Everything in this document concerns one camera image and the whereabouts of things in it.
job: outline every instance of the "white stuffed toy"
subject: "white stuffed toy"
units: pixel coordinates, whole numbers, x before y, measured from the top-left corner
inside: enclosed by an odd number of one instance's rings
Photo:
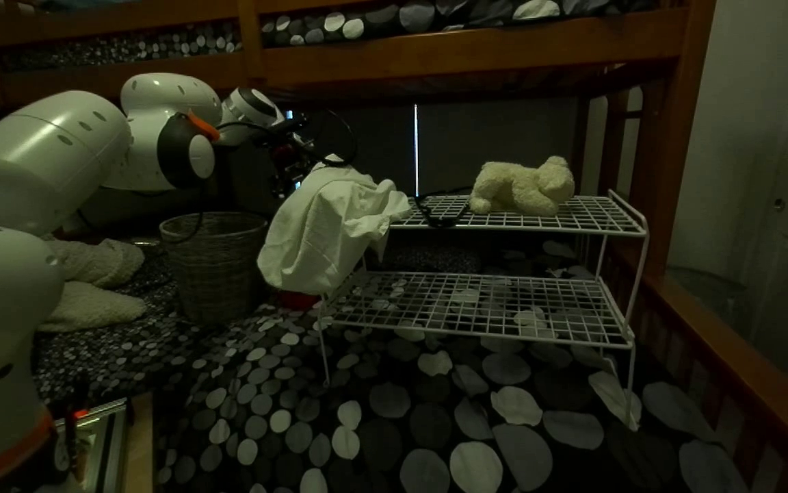
[[[530,215],[559,212],[574,196],[574,175],[562,156],[540,167],[488,162],[471,190],[474,212],[519,211]]]

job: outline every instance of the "white wire shelf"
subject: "white wire shelf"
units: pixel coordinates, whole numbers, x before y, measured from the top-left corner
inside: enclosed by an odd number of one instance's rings
[[[603,279],[363,270],[332,303],[335,326],[631,346]]]
[[[433,194],[428,207],[433,215],[456,215],[467,207],[467,194]],[[398,230],[424,230],[424,215],[413,207],[406,219],[395,222]],[[459,230],[547,230],[579,236],[647,236],[647,219],[618,194],[578,194],[556,215],[523,215],[511,211],[474,212],[467,211],[455,226]]]

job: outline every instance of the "wicker basket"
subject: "wicker basket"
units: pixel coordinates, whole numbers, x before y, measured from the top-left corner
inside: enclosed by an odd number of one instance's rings
[[[158,223],[181,308],[194,323],[228,323],[265,296],[258,251],[265,222],[239,211],[173,215]]]

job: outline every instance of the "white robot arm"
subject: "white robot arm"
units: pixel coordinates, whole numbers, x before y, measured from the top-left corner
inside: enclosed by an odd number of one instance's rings
[[[143,73],[124,84],[124,111],[69,90],[0,119],[0,475],[45,442],[50,414],[35,396],[30,342],[62,279],[45,237],[97,186],[164,190],[214,173],[214,144],[281,122],[258,90],[225,104],[192,75]]]

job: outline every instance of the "white cloth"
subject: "white cloth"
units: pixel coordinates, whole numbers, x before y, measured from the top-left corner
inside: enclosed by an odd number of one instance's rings
[[[40,323],[38,330],[80,330],[113,323],[128,323],[144,315],[144,301],[102,289],[87,282],[66,282],[58,308]]]
[[[276,211],[258,268],[276,289],[335,293],[367,248],[382,251],[391,219],[407,211],[410,199],[391,179],[315,167]]]
[[[120,296],[113,283],[128,282],[144,255],[135,244],[102,240],[46,240],[66,279],[62,297],[58,308],[40,323],[38,330],[80,330],[113,323],[128,323],[144,315],[144,301],[135,296]]]

